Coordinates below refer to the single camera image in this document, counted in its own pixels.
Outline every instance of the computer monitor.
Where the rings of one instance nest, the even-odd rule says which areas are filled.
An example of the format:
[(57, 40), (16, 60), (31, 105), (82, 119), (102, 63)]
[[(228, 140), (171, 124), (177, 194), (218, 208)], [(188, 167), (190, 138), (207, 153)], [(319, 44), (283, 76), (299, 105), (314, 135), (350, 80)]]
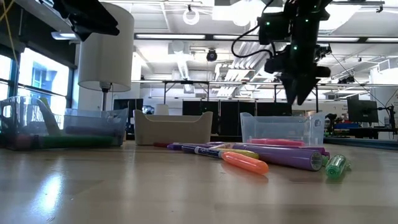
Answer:
[(351, 122), (378, 123), (377, 103), (370, 100), (347, 100), (348, 119)]

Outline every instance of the wooden table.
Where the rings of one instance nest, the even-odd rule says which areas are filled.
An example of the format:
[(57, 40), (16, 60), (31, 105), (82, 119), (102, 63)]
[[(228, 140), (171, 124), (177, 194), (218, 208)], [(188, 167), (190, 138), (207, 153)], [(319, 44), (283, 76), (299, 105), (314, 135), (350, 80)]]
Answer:
[(162, 148), (0, 150), (0, 223), (398, 223), (398, 153), (327, 145), (353, 170), (260, 176)]

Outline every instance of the security camera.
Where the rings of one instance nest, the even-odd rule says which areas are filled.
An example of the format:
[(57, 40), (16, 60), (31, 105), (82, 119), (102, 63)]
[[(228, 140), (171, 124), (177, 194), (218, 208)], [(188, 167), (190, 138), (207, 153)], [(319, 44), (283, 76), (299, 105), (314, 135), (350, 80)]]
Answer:
[(217, 60), (217, 53), (215, 49), (210, 49), (207, 53), (206, 59), (208, 62), (214, 62)]

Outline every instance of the ceiling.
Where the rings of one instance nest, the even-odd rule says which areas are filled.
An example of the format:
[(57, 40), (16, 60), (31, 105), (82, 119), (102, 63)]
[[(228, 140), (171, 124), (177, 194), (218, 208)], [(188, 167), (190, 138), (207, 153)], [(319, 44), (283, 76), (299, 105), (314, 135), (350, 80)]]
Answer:
[[(214, 1), (202, 1), (199, 10), (200, 19), (195, 25), (188, 25), (183, 20), (186, 6), (170, 4), (131, 4), (121, 3), (129, 0), (119, 0), (118, 6), (129, 11), (135, 18), (134, 32), (161, 32), (161, 33), (191, 33), (191, 34), (242, 34), (249, 26), (237, 26), (233, 21), (215, 21), (212, 19)], [(384, 11), (376, 13), (378, 7), (362, 7), (358, 12), (334, 30), (331, 35), (378, 35), (398, 37), (398, 1), (385, 0)], [(31, 0), (17, 0), (17, 3), (42, 19), (50, 26), (61, 32), (70, 32), (70, 28), (46, 7)], [(149, 70), (143, 70), (145, 75), (171, 73), (178, 70), (177, 63), (167, 59), (169, 41), (137, 40), (137, 46)], [(214, 72), (216, 64), (234, 60), (231, 54), (231, 42), (216, 41), (189, 41), (195, 51), (194, 60), (188, 61), (190, 70), (206, 70)], [(238, 51), (241, 44), (235, 46)], [(205, 56), (208, 49), (216, 49), (219, 62), (207, 62)], [(345, 69), (355, 68), (357, 79), (368, 78), (368, 68), (390, 56), (398, 56), (398, 44), (331, 44), (336, 58), (328, 56), (320, 65), (331, 68), (332, 75), (338, 75)]]

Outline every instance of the yellow marker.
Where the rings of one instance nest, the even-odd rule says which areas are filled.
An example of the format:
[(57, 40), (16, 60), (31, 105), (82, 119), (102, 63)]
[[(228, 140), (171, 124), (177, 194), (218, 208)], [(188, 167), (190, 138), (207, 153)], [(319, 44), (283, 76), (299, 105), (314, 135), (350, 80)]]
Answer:
[(242, 154), (244, 156), (248, 156), (248, 157), (253, 158), (253, 159), (259, 159), (260, 158), (260, 156), (257, 153), (251, 152), (251, 151), (247, 151), (247, 150), (242, 150), (242, 149), (218, 149), (218, 150), (223, 151), (223, 152), (235, 152), (235, 153), (238, 153), (238, 154)]

